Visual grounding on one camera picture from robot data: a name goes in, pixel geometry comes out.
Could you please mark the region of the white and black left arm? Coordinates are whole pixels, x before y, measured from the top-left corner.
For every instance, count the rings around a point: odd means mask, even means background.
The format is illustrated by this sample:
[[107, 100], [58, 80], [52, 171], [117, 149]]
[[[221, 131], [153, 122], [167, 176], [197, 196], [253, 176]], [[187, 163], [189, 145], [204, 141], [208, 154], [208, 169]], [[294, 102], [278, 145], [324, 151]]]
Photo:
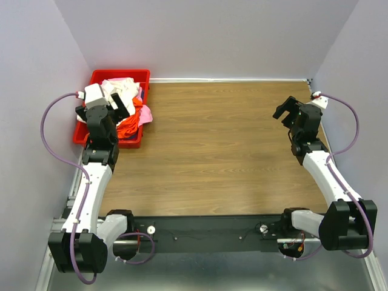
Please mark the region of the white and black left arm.
[[119, 237], [129, 239], [135, 230], [129, 210], [112, 210], [99, 224], [99, 209], [119, 155], [116, 125], [124, 117], [124, 105], [78, 106], [76, 112], [85, 119], [89, 131], [82, 161], [75, 201], [60, 231], [52, 232], [48, 247], [59, 272], [102, 273], [108, 250]]

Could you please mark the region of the white t shirt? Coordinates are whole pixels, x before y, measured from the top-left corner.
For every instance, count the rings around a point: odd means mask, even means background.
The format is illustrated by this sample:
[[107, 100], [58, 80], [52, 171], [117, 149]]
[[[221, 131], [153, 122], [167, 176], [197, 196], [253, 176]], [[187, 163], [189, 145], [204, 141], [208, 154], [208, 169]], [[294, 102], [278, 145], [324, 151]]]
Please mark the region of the white t shirt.
[[136, 109], [133, 99], [141, 96], [142, 92], [139, 82], [135, 82], [133, 78], [108, 79], [103, 80], [101, 87], [106, 100], [108, 100], [113, 109], [118, 108], [112, 97], [114, 93], [117, 93], [129, 115], [132, 116], [135, 114]]

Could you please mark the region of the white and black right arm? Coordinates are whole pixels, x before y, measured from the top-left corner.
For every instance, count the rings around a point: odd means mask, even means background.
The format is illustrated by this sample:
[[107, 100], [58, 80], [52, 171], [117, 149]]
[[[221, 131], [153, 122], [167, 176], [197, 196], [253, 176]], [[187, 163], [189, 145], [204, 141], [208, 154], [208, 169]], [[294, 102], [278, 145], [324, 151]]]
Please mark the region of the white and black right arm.
[[318, 238], [326, 250], [365, 258], [373, 250], [377, 206], [350, 186], [333, 162], [335, 154], [318, 138], [329, 96], [315, 92], [310, 98], [310, 102], [303, 103], [288, 97], [273, 117], [278, 119], [286, 114], [282, 124], [289, 130], [291, 151], [316, 182], [328, 209], [323, 215], [303, 208], [285, 209], [278, 223], [279, 231], [288, 238], [302, 231]]

